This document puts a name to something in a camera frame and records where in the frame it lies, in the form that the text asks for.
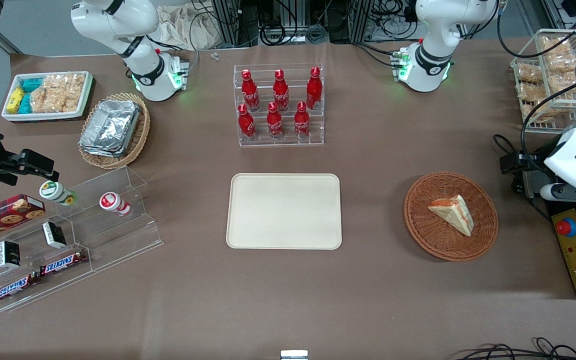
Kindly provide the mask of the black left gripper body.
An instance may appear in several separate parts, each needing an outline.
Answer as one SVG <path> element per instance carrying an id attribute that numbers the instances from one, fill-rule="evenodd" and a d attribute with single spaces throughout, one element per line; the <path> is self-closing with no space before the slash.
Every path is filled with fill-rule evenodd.
<path id="1" fill-rule="evenodd" d="M 527 170 L 522 171 L 524 194 L 528 199 L 541 198 L 541 189 L 553 182 L 553 173 L 544 165 L 544 160 L 553 152 L 537 149 L 529 153 L 522 150 Z"/>

